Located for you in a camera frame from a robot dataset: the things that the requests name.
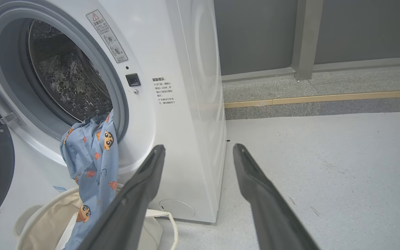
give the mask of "gray floor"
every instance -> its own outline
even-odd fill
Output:
[[[400,249],[400,112],[229,120],[227,132],[217,223],[178,222],[178,249],[258,249],[232,162],[237,142],[321,249]],[[170,249],[170,224],[159,222],[159,249]]]

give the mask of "laundry basket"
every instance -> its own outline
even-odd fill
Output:
[[[123,185],[118,184],[116,193],[118,194]],[[30,218],[27,218],[28,212],[25,212],[18,219],[15,228],[20,227],[20,223],[27,220],[27,223],[22,229],[19,236],[16,250],[54,250],[57,248],[66,227],[70,224],[73,215],[78,212],[82,206],[82,201],[79,196],[79,188],[70,189],[61,193],[48,204],[44,205]],[[154,217],[162,216],[156,211],[151,213],[152,217],[144,219],[143,228],[141,231],[140,241],[138,244],[139,250],[156,250],[160,244],[162,235],[162,227]]]

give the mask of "clothing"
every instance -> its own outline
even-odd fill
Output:
[[[115,197],[118,178],[118,144],[109,115],[74,124],[61,139],[61,155],[70,177],[80,187],[83,205],[66,250],[75,250]]]

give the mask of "metal pillar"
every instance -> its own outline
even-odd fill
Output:
[[[311,79],[324,0],[298,0],[291,67],[297,80]]]

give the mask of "canvas laundry bag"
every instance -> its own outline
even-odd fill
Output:
[[[118,184],[118,194],[123,185]],[[67,190],[44,205],[31,217],[26,211],[15,224],[16,231],[21,231],[16,250],[60,250],[70,238],[75,225],[76,216],[82,201],[78,187]],[[157,250],[162,235],[162,227],[155,217],[168,216],[174,228],[174,250],[178,243],[178,231],[172,215],[169,212],[148,209],[141,230],[138,250]]]

